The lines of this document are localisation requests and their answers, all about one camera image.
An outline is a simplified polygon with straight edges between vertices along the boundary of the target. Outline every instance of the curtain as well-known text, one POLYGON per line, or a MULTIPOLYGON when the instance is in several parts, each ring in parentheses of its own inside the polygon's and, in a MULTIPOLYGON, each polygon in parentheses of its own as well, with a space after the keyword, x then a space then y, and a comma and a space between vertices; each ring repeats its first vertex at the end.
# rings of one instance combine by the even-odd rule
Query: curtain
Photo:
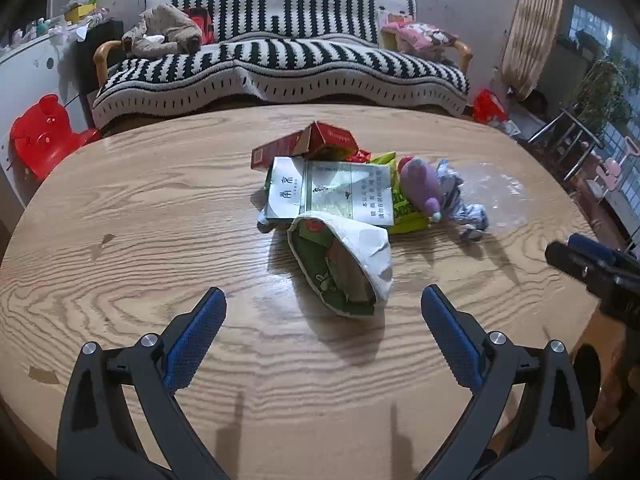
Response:
POLYGON ((562 0, 518 0, 502 58, 502 78, 520 100, 535 88, 556 40, 562 0))

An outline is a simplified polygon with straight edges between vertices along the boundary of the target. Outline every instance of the sofa backrest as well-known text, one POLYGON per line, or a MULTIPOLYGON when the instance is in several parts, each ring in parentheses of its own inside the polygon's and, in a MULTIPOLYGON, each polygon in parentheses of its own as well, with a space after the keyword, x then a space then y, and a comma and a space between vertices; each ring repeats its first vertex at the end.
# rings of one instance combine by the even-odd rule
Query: sofa backrest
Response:
POLYGON ((146 0, 147 9, 169 3, 179 9, 205 7, 217 41, 256 36, 350 37, 378 44, 377 9, 415 16, 415 0, 146 0))

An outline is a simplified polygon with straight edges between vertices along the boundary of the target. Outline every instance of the silver bolt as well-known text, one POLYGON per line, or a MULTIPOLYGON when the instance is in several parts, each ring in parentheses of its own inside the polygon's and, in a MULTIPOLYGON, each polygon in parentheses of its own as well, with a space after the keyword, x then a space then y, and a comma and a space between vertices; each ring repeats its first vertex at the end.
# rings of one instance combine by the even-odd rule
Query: silver bolt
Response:
POLYGON ((507 342, 507 336, 502 332, 491 332, 489 339, 494 345, 504 345, 507 342))
POLYGON ((82 353, 91 355, 92 353, 95 352, 95 348, 96 348, 95 343, 93 341, 89 341, 88 343, 84 343, 82 345, 82 353))
POLYGON ((156 334, 146 334, 140 339, 142 346, 153 346, 158 342, 158 336, 156 334))
POLYGON ((551 349, 557 354, 561 354, 564 352, 564 344, 562 344, 562 341, 558 341, 558 339, 553 339, 551 342, 551 349))

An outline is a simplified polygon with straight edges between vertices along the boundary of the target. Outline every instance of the wood grain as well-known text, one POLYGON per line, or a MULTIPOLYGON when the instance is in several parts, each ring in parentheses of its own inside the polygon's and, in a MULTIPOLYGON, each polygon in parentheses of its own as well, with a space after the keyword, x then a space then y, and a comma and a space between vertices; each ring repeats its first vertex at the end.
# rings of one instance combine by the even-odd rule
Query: wood grain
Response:
MULTIPOLYGON (((422 289, 439 284, 518 344, 553 337, 571 348, 596 302, 547 266, 543 251, 573 232, 591 234, 543 168, 504 134, 468 121, 295 105, 153 124, 64 160, 25 211, 0 269, 0 392, 55 447, 82 343, 112 348, 160 332, 216 285, 226 321, 177 399, 232 478, 409 480, 469 399, 422 321, 422 289), (264 174, 249 169, 251 149, 312 120, 351 130, 373 152, 488 162, 524 186, 526 221, 474 246, 444 225, 393 237, 384 316, 338 318, 306 284, 284 234, 255 228, 264 174), (31 379, 31 367, 60 384, 31 379)), ((127 399, 162 463, 129 390, 127 399)))

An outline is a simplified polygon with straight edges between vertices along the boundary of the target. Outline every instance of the pink pillow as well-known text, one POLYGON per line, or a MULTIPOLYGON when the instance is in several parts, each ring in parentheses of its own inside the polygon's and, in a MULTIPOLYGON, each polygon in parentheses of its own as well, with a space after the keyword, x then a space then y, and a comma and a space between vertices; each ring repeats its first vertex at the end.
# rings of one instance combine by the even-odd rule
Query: pink pillow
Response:
POLYGON ((398 50, 423 59, 439 59, 446 46, 453 46, 459 37, 434 25, 419 22, 391 22, 383 32, 395 35, 398 50))

